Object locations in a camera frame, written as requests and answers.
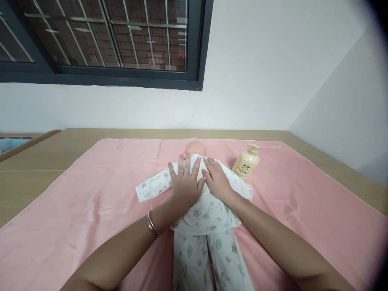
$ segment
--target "bracelet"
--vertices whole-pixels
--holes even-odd
[[[151,213],[151,211],[148,211],[148,214],[147,214],[148,227],[150,228],[151,232],[155,236],[160,237],[160,236],[162,236],[162,234],[155,228],[154,224],[152,223],[150,213]]]

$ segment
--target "cream-colored bottle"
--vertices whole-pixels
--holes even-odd
[[[243,151],[238,156],[238,159],[232,169],[232,171],[243,180],[250,176],[260,162],[260,157],[257,154],[260,146],[253,143],[249,143],[249,145],[251,148]]]

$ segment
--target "light wood tabletop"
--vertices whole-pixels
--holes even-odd
[[[0,162],[0,227],[41,195],[72,163],[104,138],[282,141],[367,204],[388,216],[388,190],[287,131],[65,129]]]

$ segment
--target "hand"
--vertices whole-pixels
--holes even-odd
[[[202,177],[197,183],[199,165],[201,158],[198,157],[195,161],[193,172],[190,174],[190,153],[186,154],[186,165],[183,170],[183,155],[179,155],[178,175],[175,174],[172,164],[169,162],[169,170],[171,175],[171,200],[172,205],[181,207],[182,213],[185,213],[191,206],[201,197],[202,189],[206,181],[206,177]]]
[[[221,165],[212,158],[203,160],[207,169],[202,169],[202,174],[207,178],[207,185],[211,193],[222,200],[228,206],[233,204],[233,198],[236,197],[236,192],[232,189],[229,181],[221,168]]]

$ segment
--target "bottle label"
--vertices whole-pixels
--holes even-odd
[[[237,176],[242,178],[246,177],[246,175],[249,173],[250,167],[251,166],[247,166],[246,164],[243,164],[241,167],[237,167]]]

